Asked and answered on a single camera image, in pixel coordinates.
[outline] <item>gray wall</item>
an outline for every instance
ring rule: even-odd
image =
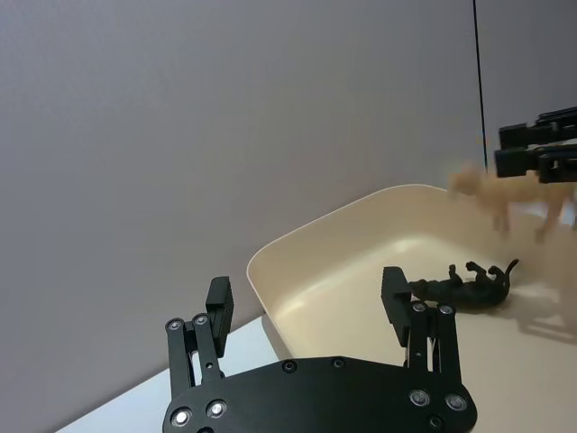
[[[482,0],[477,14],[492,163],[501,126],[577,106],[577,2]]]
[[[0,0],[2,430],[166,367],[215,275],[256,317],[276,237],[481,161],[472,28],[460,0]]]

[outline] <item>plastic tray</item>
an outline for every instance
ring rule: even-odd
[[[409,281],[442,280],[454,263],[465,279],[473,277],[467,261],[504,269],[518,258],[504,304],[457,314],[463,383],[479,411],[475,431],[575,431],[577,234],[559,226],[537,244],[542,221],[512,212],[503,238],[473,200],[395,187],[268,244],[247,274],[293,356],[402,364],[380,301],[383,266],[401,266]]]

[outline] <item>table surface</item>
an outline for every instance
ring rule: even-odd
[[[227,375],[238,374],[278,361],[267,338],[262,318],[240,327],[226,340],[226,353],[220,360]],[[197,354],[193,358],[195,377],[200,378]],[[169,370],[109,401],[57,433],[159,433],[164,412],[170,403]]]

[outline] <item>tan toy horse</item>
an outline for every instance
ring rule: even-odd
[[[577,211],[574,183],[539,183],[533,171],[526,176],[498,178],[493,173],[485,173],[474,168],[467,168],[449,178],[449,193],[460,192],[475,196],[481,208],[493,215],[496,230],[506,233],[509,230],[509,203],[545,203],[547,217],[543,226],[536,230],[536,240],[543,240],[545,234],[555,227],[563,211],[565,202],[573,203]],[[577,228],[577,213],[573,230]]]

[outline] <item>toy figurine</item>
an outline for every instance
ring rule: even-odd
[[[473,167],[449,179],[449,193],[460,192],[475,196],[479,205],[493,215],[495,230],[503,233],[509,230],[509,203],[545,203],[547,217],[543,226],[536,230],[537,241],[542,241],[545,234],[557,224],[565,202],[571,202],[577,211],[575,186],[575,183],[539,183],[534,171],[528,171],[526,176],[498,178],[495,174],[481,173]],[[577,215],[573,222],[573,229],[576,228]]]
[[[446,302],[455,307],[483,308],[499,305],[508,296],[509,275],[519,262],[515,259],[503,272],[497,266],[485,271],[475,262],[467,262],[467,271],[476,272],[475,281],[463,282],[455,265],[449,266],[449,280],[419,280],[409,283],[413,294],[421,300]]]

